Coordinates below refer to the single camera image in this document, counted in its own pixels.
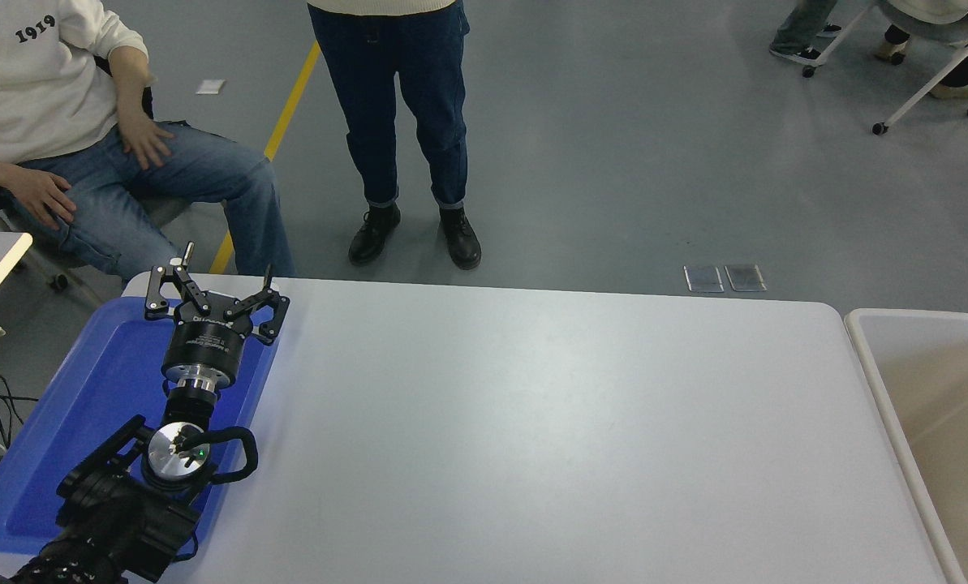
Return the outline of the person's right hand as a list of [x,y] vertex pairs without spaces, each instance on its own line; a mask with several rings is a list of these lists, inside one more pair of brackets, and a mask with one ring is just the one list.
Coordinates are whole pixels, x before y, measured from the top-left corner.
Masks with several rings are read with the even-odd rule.
[[59,222],[72,223],[78,210],[67,194],[71,183],[49,171],[13,166],[6,189],[32,217],[52,230],[58,229]]

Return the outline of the person's left hand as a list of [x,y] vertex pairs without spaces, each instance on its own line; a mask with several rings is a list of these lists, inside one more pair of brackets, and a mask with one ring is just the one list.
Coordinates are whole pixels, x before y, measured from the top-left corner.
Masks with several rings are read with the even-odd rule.
[[118,132],[125,154],[134,155],[142,170],[161,169],[172,155],[168,143],[174,134],[158,126],[141,109],[118,111]]

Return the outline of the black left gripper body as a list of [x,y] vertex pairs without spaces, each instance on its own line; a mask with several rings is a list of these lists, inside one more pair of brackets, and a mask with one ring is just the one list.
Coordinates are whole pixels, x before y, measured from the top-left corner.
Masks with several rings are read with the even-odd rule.
[[235,307],[213,309],[209,316],[196,311],[194,303],[179,304],[173,311],[175,324],[164,359],[162,375],[181,380],[198,374],[214,380],[238,377],[245,341],[252,333],[252,318]]

